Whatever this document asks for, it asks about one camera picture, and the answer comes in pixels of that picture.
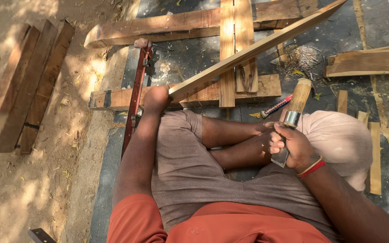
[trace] hand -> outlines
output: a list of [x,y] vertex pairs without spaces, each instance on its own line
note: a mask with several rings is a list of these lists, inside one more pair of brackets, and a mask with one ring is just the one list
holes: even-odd
[[[319,156],[315,153],[312,145],[303,133],[286,127],[282,122],[275,122],[274,128],[286,138],[286,147],[289,150],[286,162],[288,167],[294,168],[297,173],[301,173],[319,159]],[[279,148],[284,147],[284,143],[280,141],[281,137],[277,132],[273,131],[270,134],[271,141],[268,150],[271,154],[278,153]]]
[[160,114],[166,109],[171,100],[168,85],[154,86],[145,94],[143,112]]

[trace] red thread bracelet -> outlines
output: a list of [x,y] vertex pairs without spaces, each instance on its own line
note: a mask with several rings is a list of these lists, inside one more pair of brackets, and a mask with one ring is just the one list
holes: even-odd
[[315,166],[313,166],[313,168],[309,169],[307,172],[305,172],[304,174],[302,175],[299,175],[299,177],[302,179],[304,177],[306,177],[308,174],[310,174],[311,172],[319,169],[320,167],[322,167],[323,165],[325,165],[325,161],[322,160],[321,162],[317,163]]

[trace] wooden beam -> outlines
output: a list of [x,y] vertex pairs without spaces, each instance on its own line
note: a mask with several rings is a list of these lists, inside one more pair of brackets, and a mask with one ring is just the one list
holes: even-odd
[[381,185],[381,148],[380,148],[380,124],[379,122],[369,122],[369,130],[373,143],[373,163],[370,166],[366,179],[366,191],[382,195]]
[[47,60],[46,68],[41,75],[37,92],[29,109],[22,134],[18,141],[18,152],[20,155],[30,154],[35,143],[41,120],[45,116],[47,104],[54,90],[55,81],[61,70],[67,49],[74,34],[74,28],[63,20],[58,26],[57,38],[53,44],[51,53]]
[[[281,29],[317,10],[318,0],[279,0],[254,3],[255,29]],[[96,25],[86,36],[84,47],[130,45],[139,38],[152,42],[220,35],[220,8],[163,15]]]
[[265,52],[270,48],[277,46],[278,44],[302,33],[303,31],[319,24],[320,22],[327,20],[337,9],[339,9],[346,0],[337,0],[324,8],[314,12],[310,16],[301,19],[288,27],[272,34],[271,36],[265,37],[263,40],[256,42],[249,48],[236,53],[235,55],[226,58],[225,60],[213,65],[210,68],[203,70],[201,73],[194,75],[186,81],[178,84],[177,86],[169,90],[169,95],[172,98],[179,97],[193,88],[202,85],[203,83],[212,80],[214,77],[232,69],[236,65],[249,60],[261,52]]
[[[256,94],[235,93],[235,103],[260,103],[273,97],[281,96],[280,79],[278,74],[258,77],[259,91]],[[142,88],[139,109],[143,109],[143,98],[151,87]],[[128,110],[132,89],[94,91],[91,93],[88,108],[96,111]],[[174,99],[169,108],[186,108],[199,106],[217,106],[219,104],[219,82],[209,81],[200,87]]]
[[47,57],[55,40],[57,29],[49,20],[46,20],[29,65],[25,70],[22,83],[13,108],[8,114],[6,123],[0,134],[0,153],[10,153],[14,150],[25,119],[34,99],[38,82],[46,66]]
[[369,123],[369,113],[358,111],[357,112],[357,119],[367,126],[367,124]]
[[[220,61],[235,54],[233,0],[220,2]],[[235,107],[235,73],[229,70],[220,75],[219,107]]]
[[337,91],[337,112],[348,113],[348,91]]
[[40,31],[35,27],[29,24],[22,25],[0,80],[0,113],[8,113],[13,107],[39,35]]
[[325,77],[389,74],[389,48],[338,53],[328,59]]
[[[251,0],[235,0],[235,52],[241,52],[255,43],[251,21]],[[258,91],[258,66],[256,57],[246,60],[235,68],[236,91]]]

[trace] sandy ground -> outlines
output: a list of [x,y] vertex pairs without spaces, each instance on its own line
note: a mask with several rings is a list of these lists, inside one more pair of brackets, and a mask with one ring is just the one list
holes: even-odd
[[[94,25],[117,12],[111,0],[0,0],[0,77],[21,23],[48,18],[57,25],[67,18],[76,28],[35,150],[23,157],[0,153],[0,242],[30,242],[27,230],[39,227],[59,242],[88,238],[103,150],[114,127],[112,113],[88,110],[89,94],[120,85],[123,74],[112,68],[125,65],[127,48],[115,49],[106,68],[105,50],[82,44]],[[61,108],[63,98],[70,104]],[[0,115],[0,130],[5,118]]]

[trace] metal ferrule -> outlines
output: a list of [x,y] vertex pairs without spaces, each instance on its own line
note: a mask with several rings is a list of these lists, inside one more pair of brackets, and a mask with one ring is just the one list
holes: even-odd
[[283,123],[285,125],[296,128],[296,126],[298,125],[298,121],[300,120],[300,115],[301,113],[299,112],[288,111],[286,112],[286,116],[284,117]]

